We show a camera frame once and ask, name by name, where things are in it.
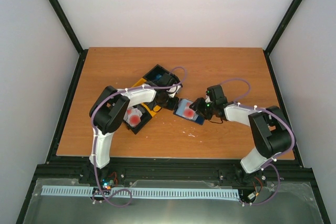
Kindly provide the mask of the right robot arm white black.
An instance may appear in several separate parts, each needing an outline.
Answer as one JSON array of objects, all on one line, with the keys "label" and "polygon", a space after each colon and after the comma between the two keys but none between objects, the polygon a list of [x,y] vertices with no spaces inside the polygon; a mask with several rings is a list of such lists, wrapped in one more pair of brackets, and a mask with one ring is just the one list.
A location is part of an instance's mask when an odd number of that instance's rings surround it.
[{"label": "right robot arm white black", "polygon": [[250,182],[258,171],[276,162],[280,155],[292,151],[294,147],[294,133],[277,106],[260,108],[238,101],[229,102],[222,87],[215,85],[207,88],[206,96],[196,99],[189,108],[206,120],[215,116],[222,122],[236,122],[250,127],[255,147],[235,168],[236,180],[241,184]]}]

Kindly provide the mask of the blue leather card holder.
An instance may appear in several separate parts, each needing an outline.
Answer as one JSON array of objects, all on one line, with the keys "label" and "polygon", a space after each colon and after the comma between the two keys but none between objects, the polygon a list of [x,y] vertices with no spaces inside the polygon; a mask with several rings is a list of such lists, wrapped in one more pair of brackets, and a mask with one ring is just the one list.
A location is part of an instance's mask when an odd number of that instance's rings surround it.
[{"label": "blue leather card holder", "polygon": [[198,125],[203,125],[205,119],[190,108],[192,103],[193,102],[188,99],[180,99],[177,107],[173,111],[173,114]]}]

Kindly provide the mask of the red white credit card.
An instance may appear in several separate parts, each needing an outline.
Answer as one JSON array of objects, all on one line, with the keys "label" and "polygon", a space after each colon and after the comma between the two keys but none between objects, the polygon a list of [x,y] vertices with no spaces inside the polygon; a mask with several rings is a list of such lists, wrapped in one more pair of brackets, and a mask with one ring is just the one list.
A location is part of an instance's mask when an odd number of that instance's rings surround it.
[{"label": "red white credit card", "polygon": [[189,106],[192,104],[192,102],[186,102],[185,107],[182,111],[182,117],[186,118],[188,120],[196,120],[198,117],[197,114],[195,114],[194,110],[190,109]]}]

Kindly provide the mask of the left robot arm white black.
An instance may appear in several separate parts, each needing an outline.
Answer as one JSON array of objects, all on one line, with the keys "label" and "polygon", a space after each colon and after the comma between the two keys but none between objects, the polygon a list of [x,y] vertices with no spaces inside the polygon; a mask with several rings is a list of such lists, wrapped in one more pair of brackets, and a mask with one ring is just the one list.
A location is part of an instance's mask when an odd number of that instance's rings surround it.
[{"label": "left robot arm white black", "polygon": [[165,73],[157,82],[146,81],[137,87],[124,89],[112,86],[103,89],[89,112],[93,130],[92,151],[89,156],[94,166],[90,174],[92,179],[100,184],[108,180],[109,170],[105,166],[110,162],[113,135],[121,126],[127,110],[141,103],[155,101],[160,96],[160,91],[164,97],[172,99],[182,88],[182,83],[183,81],[175,79],[175,75]]}]

